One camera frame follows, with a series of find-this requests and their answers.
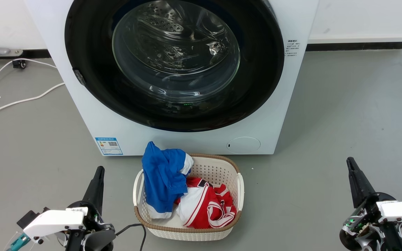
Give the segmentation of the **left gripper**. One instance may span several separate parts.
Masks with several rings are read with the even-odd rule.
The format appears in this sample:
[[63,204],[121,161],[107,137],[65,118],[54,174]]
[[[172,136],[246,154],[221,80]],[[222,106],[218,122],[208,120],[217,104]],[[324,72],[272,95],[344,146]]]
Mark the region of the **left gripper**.
[[87,207],[83,225],[77,230],[68,231],[66,251],[111,251],[116,238],[113,224],[102,219],[105,168],[97,167],[94,178],[83,196],[83,201],[69,205],[68,208]]

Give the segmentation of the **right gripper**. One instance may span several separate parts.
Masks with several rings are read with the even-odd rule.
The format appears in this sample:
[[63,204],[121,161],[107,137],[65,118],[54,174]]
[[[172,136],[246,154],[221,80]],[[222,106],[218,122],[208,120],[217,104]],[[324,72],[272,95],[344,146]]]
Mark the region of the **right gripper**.
[[350,251],[402,251],[402,222],[383,218],[381,202],[395,202],[375,190],[353,157],[347,158],[348,179],[355,211],[340,230],[340,241]]

